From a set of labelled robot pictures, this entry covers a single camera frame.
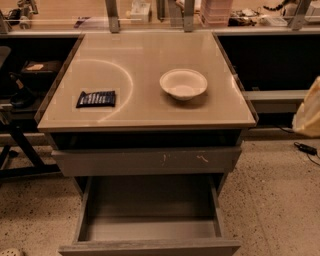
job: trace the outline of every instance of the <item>white bowl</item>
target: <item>white bowl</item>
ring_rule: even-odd
[[[190,100],[203,93],[207,79],[191,69],[173,69],[160,78],[161,88],[177,100]]]

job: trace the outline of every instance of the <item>drawer front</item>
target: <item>drawer front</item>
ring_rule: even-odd
[[[52,155],[66,176],[225,173],[232,171],[236,147],[55,150]]]
[[[74,243],[62,255],[228,256],[211,175],[90,178]]]

